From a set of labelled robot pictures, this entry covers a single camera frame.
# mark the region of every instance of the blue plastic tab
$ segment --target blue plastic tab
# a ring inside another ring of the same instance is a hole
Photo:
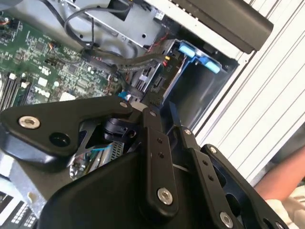
[[[180,48],[179,48],[180,52],[183,52],[185,55],[193,58],[195,56],[195,50],[192,49],[190,46],[188,46],[185,43],[181,43]]]
[[[215,62],[210,60],[210,58],[203,56],[199,58],[199,61],[207,67],[209,70],[211,70],[213,73],[217,74],[220,72],[220,66],[218,66]]]
[[[123,99],[125,99],[125,100],[127,100],[127,99],[126,99],[126,96],[127,96],[127,95],[128,95],[127,92],[121,92],[121,93],[118,94],[119,97],[121,97],[121,98],[123,98]]]

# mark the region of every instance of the red wire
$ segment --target red wire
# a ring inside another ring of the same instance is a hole
[[[10,21],[0,22],[0,25],[7,25]]]
[[[162,41],[164,41],[167,38],[168,34],[169,33],[166,32],[166,34],[157,43],[152,44],[152,46],[149,48],[149,50],[147,52],[150,52],[153,49],[153,47],[158,46]]]

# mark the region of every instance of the black plastic cover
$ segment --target black plastic cover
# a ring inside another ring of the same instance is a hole
[[[245,53],[260,50],[273,24],[243,0],[173,0]]]

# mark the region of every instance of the bolt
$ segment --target bolt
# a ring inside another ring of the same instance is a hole
[[[153,112],[153,111],[150,111],[149,112],[152,116],[154,116],[154,117],[156,117],[157,115],[156,115],[156,113],[155,112]]]
[[[233,221],[226,212],[221,212],[219,216],[221,221],[224,223],[225,226],[227,226],[227,228],[233,228]]]
[[[165,205],[171,205],[173,203],[173,196],[169,190],[162,187],[157,191],[159,200]]]
[[[120,102],[120,105],[122,106],[122,107],[125,107],[125,108],[127,108],[128,106],[127,106],[127,104],[126,103],[124,103],[124,102]]]
[[[26,129],[37,129],[40,126],[40,121],[32,116],[23,116],[19,120],[19,125]]]
[[[217,150],[214,148],[214,147],[210,147],[210,151],[213,153],[213,154],[216,154],[217,153]]]
[[[277,225],[277,227],[278,227],[279,229],[284,229],[284,227],[283,227],[279,222],[275,222],[275,224]]]
[[[190,130],[188,130],[188,129],[185,129],[184,132],[186,132],[187,135],[191,135],[192,134],[192,132]]]

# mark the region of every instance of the blue drive bracket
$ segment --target blue drive bracket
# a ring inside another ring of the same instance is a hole
[[[191,47],[190,45],[184,42],[180,44],[179,51],[191,58],[191,60],[189,60],[185,66],[187,66],[191,62],[198,61],[215,74],[219,73],[222,68],[220,63],[214,61],[209,56],[197,56],[195,47]]]

